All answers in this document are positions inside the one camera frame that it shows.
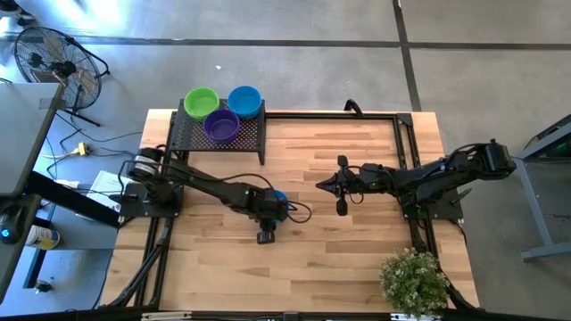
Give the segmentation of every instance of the green plant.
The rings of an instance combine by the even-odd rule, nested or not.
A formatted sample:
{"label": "green plant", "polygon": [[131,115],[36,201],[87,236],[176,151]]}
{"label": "green plant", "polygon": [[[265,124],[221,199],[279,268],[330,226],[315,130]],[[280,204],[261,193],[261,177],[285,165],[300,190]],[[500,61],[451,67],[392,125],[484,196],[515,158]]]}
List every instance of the green plant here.
{"label": "green plant", "polygon": [[432,254],[409,249],[388,259],[381,267],[383,296],[409,316],[438,315],[447,306],[450,282],[437,263]]}

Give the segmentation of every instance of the wooden table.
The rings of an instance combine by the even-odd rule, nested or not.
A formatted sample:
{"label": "wooden table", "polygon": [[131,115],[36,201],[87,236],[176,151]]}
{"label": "wooden table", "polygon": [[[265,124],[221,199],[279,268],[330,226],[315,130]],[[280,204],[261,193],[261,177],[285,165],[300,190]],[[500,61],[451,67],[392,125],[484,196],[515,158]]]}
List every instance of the wooden table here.
{"label": "wooden table", "polygon": [[[172,112],[149,111],[141,146],[167,141]],[[412,118],[421,162],[442,157],[434,113],[413,112]],[[338,170],[339,154],[351,165],[398,168],[392,123],[268,119],[266,133],[265,166],[256,153],[196,152],[189,163],[215,177],[262,174],[288,198],[311,206],[313,219],[303,225],[286,221],[277,227],[275,243],[258,245],[258,224],[186,188],[170,242],[161,309],[392,312],[381,296],[378,270],[396,250],[411,247],[396,200],[368,194],[339,217],[334,196],[315,187]],[[244,181],[265,185],[255,177]],[[148,226],[149,219],[136,218],[119,231],[102,303],[115,299],[139,268]],[[448,221],[435,221],[434,230],[444,271],[477,305],[462,234]]]}

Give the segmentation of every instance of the gray floor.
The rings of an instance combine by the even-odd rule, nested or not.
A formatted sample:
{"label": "gray floor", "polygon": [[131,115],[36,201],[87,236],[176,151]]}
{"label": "gray floor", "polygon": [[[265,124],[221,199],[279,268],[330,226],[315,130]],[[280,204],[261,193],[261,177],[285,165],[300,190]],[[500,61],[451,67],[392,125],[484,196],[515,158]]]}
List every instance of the gray floor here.
{"label": "gray floor", "polygon": [[[313,39],[396,41],[389,0],[126,0],[19,3],[40,25],[72,35],[109,37]],[[569,43],[571,3],[564,0],[401,0],[410,41],[462,43]],[[21,30],[2,19],[8,33]],[[23,81],[0,42],[0,77]],[[174,45],[90,45],[111,66],[97,103],[84,114],[103,122],[89,135],[106,137],[142,130],[150,108],[176,108],[194,86],[212,86],[221,96],[242,84],[257,86],[271,109],[336,110],[347,98],[365,110],[410,111],[400,49],[208,47]],[[445,150],[495,137],[512,153],[569,113],[571,52],[412,50],[423,111],[435,111]],[[57,119],[53,144],[72,129]],[[105,144],[137,149],[139,136]],[[68,142],[72,147],[80,141]],[[59,146],[54,146],[58,153]],[[76,158],[59,167],[59,177],[91,183],[101,169],[116,172],[123,158]],[[39,170],[48,162],[37,164]],[[570,319],[571,256],[523,263],[519,251],[540,245],[518,177],[475,182],[463,201],[468,250],[482,307],[497,312]],[[549,218],[557,235],[571,224]],[[109,248],[112,235],[102,236]],[[53,251],[42,277],[54,277],[56,291],[30,294],[12,282],[0,315],[93,305],[110,250]],[[15,280],[26,268],[24,255]]]}

